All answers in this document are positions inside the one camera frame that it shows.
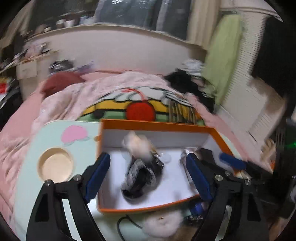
drawer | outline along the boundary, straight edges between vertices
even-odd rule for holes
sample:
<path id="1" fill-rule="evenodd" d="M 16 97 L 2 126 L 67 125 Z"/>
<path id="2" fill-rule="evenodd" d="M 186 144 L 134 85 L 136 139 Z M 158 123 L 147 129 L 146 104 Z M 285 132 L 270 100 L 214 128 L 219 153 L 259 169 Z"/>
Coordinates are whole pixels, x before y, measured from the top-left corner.
<path id="1" fill-rule="evenodd" d="M 37 77 L 37 61 L 17 65 L 16 72 L 18 80 Z"/>

box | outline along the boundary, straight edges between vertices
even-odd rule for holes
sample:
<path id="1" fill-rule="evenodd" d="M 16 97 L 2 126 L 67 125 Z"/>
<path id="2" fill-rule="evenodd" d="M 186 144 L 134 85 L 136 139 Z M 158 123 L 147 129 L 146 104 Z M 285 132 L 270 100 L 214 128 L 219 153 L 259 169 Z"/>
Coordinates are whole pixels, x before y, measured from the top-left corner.
<path id="1" fill-rule="evenodd" d="M 121 192 L 121 184 L 131 161 L 122 140 L 129 133 L 145 135 L 158 153 L 171 156 L 165 163 L 158 187 L 138 200 L 127 201 Z M 213 152 L 215 162 L 228 167 L 219 160 L 219 154 L 232 155 L 230 149 L 214 128 L 189 124 L 148 122 L 135 120 L 103 120 L 100 130 L 98 154 L 110 154 L 111 164 L 98 192 L 97 209 L 105 213 L 139 212 L 168 207 L 198 196 L 194 184 L 190 184 L 180 157 L 185 147 L 203 147 Z"/>

screw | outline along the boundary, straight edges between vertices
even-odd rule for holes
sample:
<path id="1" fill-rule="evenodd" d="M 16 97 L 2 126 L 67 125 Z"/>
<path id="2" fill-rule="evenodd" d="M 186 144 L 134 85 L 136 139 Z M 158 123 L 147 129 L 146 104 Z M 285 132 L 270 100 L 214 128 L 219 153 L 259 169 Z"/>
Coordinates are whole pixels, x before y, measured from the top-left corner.
<path id="1" fill-rule="evenodd" d="M 75 175 L 73 177 L 74 181 L 79 182 L 81 180 L 82 176 L 81 175 Z"/>
<path id="2" fill-rule="evenodd" d="M 216 175 L 216 176 L 215 176 L 215 179 L 216 179 L 217 181 L 222 181 L 222 180 L 223 180 L 223 177 L 222 177 L 221 175 Z"/>
<path id="3" fill-rule="evenodd" d="M 246 180 L 244 181 L 244 183 L 245 183 L 247 186 L 250 186 L 250 185 L 252 184 L 251 181 L 248 180 L 248 179 L 246 179 Z"/>
<path id="4" fill-rule="evenodd" d="M 46 185 L 46 186 L 50 186 L 51 183 L 52 183 L 52 180 L 50 180 L 50 179 L 48 179 L 48 180 L 45 181 L 45 185 Z"/>

pillow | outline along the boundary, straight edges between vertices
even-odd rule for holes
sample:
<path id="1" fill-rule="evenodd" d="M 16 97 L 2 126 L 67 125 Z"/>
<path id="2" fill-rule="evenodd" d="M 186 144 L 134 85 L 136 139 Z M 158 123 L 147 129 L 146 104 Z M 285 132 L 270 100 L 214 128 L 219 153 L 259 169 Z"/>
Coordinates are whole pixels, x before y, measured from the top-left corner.
<path id="1" fill-rule="evenodd" d="M 46 80 L 41 92 L 44 93 L 44 97 L 46 98 L 65 89 L 69 85 L 82 82 L 85 82 L 85 79 L 81 78 L 78 74 L 73 72 L 58 72 Z"/>

red circle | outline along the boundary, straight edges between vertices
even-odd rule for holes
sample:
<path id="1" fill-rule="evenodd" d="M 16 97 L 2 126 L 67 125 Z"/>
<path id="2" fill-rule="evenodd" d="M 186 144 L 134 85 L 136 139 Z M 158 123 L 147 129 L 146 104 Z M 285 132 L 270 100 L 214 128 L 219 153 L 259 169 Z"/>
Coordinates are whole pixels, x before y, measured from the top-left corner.
<path id="1" fill-rule="evenodd" d="M 135 121 L 155 121 L 154 107 L 147 101 L 133 102 L 126 108 L 126 119 Z"/>

